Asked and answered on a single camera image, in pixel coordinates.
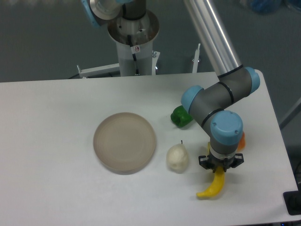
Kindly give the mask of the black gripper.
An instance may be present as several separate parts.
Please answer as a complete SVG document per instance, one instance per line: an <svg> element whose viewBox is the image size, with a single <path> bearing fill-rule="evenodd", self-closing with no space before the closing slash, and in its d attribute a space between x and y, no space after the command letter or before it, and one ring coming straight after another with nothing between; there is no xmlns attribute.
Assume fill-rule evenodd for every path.
<svg viewBox="0 0 301 226"><path fill-rule="evenodd" d="M213 148L209 148L209 155L201 155L198 157L198 162L201 167L206 170L212 170L215 173L217 167L222 167L226 172L230 168L236 168L244 163L242 153L221 154Z"/></svg>

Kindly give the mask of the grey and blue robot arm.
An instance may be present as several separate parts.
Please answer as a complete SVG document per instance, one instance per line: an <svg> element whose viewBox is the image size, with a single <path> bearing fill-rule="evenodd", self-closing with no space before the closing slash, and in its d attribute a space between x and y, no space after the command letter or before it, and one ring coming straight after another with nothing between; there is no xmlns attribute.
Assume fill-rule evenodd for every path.
<svg viewBox="0 0 301 226"><path fill-rule="evenodd" d="M117 45L121 76L150 75L152 42L159 31L157 17L144 0L84 0L82 6L93 25L108 25ZM255 92L258 73L240 62L210 0L187 0L191 16L218 82L209 88L192 86L181 98L185 111L210 137L209 153L198 158L207 170L225 172L243 163L237 153L243 123L228 107Z"/></svg>

